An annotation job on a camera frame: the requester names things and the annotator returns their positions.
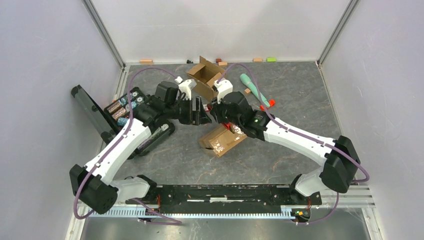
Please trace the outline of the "brown cardboard express box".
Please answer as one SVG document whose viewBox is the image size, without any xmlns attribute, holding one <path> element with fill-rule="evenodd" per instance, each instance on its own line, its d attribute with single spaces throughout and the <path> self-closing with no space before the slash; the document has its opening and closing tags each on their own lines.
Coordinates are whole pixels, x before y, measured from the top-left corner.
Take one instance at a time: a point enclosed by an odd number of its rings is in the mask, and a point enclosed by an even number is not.
<svg viewBox="0 0 424 240">
<path fill-rule="evenodd" d="M 224 72 L 225 70 L 222 67 L 199 56 L 199 63 L 188 70 L 186 74 L 190 79 L 194 79 L 196 82 L 196 86 L 193 90 L 208 102 L 211 102 L 218 94 L 213 89 L 214 82 L 218 80 Z"/>
</svg>

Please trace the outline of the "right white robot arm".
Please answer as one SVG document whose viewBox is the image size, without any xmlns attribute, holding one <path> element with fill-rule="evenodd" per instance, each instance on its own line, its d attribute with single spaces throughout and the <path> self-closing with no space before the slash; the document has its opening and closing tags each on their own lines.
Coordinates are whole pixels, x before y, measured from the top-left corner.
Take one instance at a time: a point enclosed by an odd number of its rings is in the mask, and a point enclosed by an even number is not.
<svg viewBox="0 0 424 240">
<path fill-rule="evenodd" d="M 344 194 L 354 183 L 361 162 L 348 137 L 323 137 L 289 125 L 264 110 L 253 109 L 241 92 L 215 98 L 207 107 L 218 123 L 233 124 L 250 138 L 289 148 L 319 165 L 293 180 L 288 191 L 293 203 L 302 204 L 326 189 Z"/>
</svg>

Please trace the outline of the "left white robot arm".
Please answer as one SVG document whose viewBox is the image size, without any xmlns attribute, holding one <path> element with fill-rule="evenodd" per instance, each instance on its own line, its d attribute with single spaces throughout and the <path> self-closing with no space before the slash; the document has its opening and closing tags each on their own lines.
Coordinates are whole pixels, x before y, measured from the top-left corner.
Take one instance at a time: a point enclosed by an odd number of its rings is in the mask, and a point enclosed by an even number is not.
<svg viewBox="0 0 424 240">
<path fill-rule="evenodd" d="M 174 82 L 162 81 L 154 95 L 144 96 L 135 105 L 128 103 L 129 119 L 116 137 L 85 166 L 74 165 L 69 174 L 75 199 L 88 205 L 93 212 L 106 213 L 116 202 L 133 198 L 145 204 L 153 203 L 157 190 L 150 183 L 134 177 L 114 180 L 122 164 L 153 133 L 168 120 L 178 120 L 183 125 L 211 123 L 202 99 L 192 98 L 194 79 Z"/>
</svg>

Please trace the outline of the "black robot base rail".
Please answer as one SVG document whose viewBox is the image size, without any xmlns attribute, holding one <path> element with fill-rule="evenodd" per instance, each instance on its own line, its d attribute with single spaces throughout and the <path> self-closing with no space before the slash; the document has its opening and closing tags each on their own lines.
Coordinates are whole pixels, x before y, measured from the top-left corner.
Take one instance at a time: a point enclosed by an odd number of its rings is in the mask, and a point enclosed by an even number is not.
<svg viewBox="0 0 424 240">
<path fill-rule="evenodd" d="M 163 184 L 141 201 L 162 214 L 277 214 L 282 206 L 322 204 L 319 192 L 304 197 L 287 184 Z"/>
</svg>

